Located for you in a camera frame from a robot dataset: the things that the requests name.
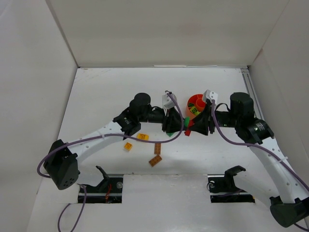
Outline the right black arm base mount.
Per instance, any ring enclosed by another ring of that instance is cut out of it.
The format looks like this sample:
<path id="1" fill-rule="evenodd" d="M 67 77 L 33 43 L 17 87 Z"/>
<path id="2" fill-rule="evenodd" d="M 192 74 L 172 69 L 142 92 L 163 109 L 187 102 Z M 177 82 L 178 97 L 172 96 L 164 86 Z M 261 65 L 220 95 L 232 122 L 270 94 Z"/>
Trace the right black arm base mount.
<path id="1" fill-rule="evenodd" d="M 210 192 L 211 203 L 255 203 L 252 195 L 236 187 L 234 177 L 246 171 L 241 166 L 227 169 L 224 174 L 209 174 L 207 190 Z"/>

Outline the long red lego brick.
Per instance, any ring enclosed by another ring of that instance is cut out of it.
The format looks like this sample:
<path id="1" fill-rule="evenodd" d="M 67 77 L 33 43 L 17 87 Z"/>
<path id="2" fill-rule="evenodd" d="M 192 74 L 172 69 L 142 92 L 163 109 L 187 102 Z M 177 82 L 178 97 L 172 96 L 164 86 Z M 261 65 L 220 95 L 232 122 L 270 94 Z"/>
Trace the long red lego brick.
<path id="1" fill-rule="evenodd" d="M 194 124 L 193 121 L 190 120 L 189 123 L 188 123 L 188 125 L 187 125 L 187 129 L 186 129 L 186 131 L 184 132 L 185 136 L 190 136 L 190 134 L 191 134 L 190 127 L 193 126 L 193 124 Z"/>

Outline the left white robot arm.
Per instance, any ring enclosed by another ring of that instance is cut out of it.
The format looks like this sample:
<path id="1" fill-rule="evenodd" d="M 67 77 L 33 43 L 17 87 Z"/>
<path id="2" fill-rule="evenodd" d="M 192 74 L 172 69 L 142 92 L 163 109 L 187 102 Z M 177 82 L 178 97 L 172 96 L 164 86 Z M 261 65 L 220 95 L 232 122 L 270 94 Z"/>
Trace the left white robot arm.
<path id="1" fill-rule="evenodd" d="M 109 145 L 125 139 L 138 140 L 134 137 L 142 123 L 158 123 L 162 131 L 176 133 L 167 140 L 176 140 L 184 130 L 184 118 L 172 92 L 166 91 L 162 96 L 162 107 L 151 106 L 151 98 L 146 93 L 138 93 L 120 115 L 102 128 L 85 137 L 65 143 L 61 139 L 53 142 L 49 153 L 37 167 L 37 173 L 50 178 L 59 190 L 72 186 L 90 185 L 102 188 L 106 186 L 107 177 L 101 167 L 97 167 L 99 174 L 83 174 L 79 165 L 90 156 Z"/>

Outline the long green lego brick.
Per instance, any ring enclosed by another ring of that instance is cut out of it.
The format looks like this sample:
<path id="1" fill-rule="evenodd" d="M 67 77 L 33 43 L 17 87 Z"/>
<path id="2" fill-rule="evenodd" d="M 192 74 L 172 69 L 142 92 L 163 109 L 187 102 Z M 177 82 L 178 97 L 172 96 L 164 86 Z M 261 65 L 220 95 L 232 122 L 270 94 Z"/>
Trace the long green lego brick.
<path id="1" fill-rule="evenodd" d="M 186 117 L 186 118 L 184 119 L 184 126 L 185 126 L 186 128 L 188 128 L 189 123 L 190 123 L 190 117 Z"/>

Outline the lime lego with yellow studs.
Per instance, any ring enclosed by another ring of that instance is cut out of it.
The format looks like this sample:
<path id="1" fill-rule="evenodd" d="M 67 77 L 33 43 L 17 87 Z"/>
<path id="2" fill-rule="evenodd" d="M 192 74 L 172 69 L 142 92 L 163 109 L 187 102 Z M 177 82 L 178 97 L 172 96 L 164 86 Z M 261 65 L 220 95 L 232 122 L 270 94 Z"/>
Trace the lime lego with yellow studs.
<path id="1" fill-rule="evenodd" d="M 196 116 L 200 114 L 200 111 L 194 106 L 190 108 L 190 112 Z"/>

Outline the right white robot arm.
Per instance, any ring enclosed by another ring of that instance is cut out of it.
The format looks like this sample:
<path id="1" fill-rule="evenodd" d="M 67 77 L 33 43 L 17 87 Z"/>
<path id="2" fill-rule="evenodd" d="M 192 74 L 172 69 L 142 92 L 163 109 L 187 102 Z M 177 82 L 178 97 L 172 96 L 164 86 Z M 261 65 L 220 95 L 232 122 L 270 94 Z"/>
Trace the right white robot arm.
<path id="1" fill-rule="evenodd" d="M 250 175 L 244 167 L 235 166 L 223 176 L 209 178 L 210 192 L 229 195 L 245 191 L 266 205 L 282 227 L 295 225 L 308 231 L 308 227 L 298 222 L 309 222 L 309 187 L 281 152 L 270 126 L 255 116 L 253 99 L 247 93 L 235 92 L 224 112 L 218 111 L 217 101 L 217 93 L 210 90 L 196 101 L 189 101 L 199 110 L 189 130 L 203 135 L 218 131 L 226 142 L 248 147 L 262 163 L 275 188 Z"/>

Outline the small orange-yellow lego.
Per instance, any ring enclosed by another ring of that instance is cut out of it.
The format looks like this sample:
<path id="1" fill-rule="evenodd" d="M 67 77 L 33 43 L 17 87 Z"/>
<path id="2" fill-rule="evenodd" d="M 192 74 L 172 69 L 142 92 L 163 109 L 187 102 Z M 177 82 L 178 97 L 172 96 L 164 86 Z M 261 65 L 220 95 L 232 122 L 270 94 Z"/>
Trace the small orange-yellow lego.
<path id="1" fill-rule="evenodd" d="M 130 151 L 130 150 L 132 149 L 132 147 L 133 147 L 133 145 L 132 145 L 131 143 L 126 143 L 126 144 L 124 145 L 124 149 L 125 149 L 126 151 Z"/>

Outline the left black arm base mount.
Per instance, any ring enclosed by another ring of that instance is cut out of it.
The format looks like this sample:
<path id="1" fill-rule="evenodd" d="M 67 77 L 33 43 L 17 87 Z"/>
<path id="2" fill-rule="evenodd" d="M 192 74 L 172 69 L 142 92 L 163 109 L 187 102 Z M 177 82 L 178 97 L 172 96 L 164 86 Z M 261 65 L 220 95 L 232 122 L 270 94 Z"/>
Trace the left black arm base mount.
<path id="1" fill-rule="evenodd" d="M 122 203 L 124 175 L 107 174 L 102 167 L 96 166 L 96 168 L 100 173 L 98 176 L 95 176 L 96 182 L 86 182 L 83 184 L 86 194 L 84 189 L 80 187 L 77 198 L 78 203 L 82 203 L 84 197 L 86 197 L 86 203 Z"/>

